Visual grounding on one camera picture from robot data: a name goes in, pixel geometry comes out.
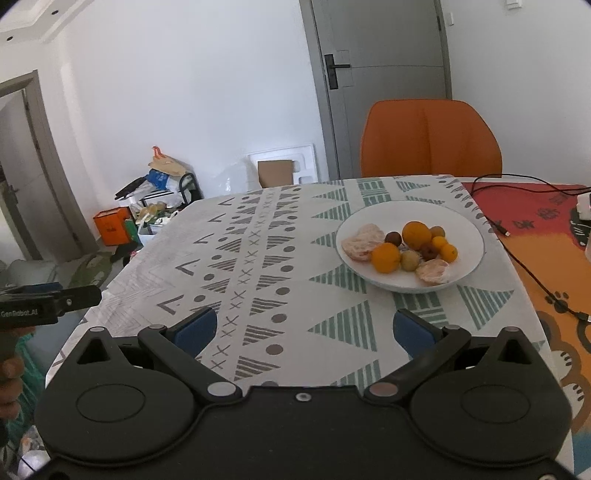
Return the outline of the person's left hand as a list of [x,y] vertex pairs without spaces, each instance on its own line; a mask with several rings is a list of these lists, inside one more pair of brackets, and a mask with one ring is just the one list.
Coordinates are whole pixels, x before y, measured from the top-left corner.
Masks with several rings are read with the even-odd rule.
[[35,366],[26,347],[20,345],[20,339],[34,332],[34,327],[10,330],[6,336],[15,341],[14,352],[1,361],[1,420],[17,418],[21,405],[19,397],[23,393],[23,375]]

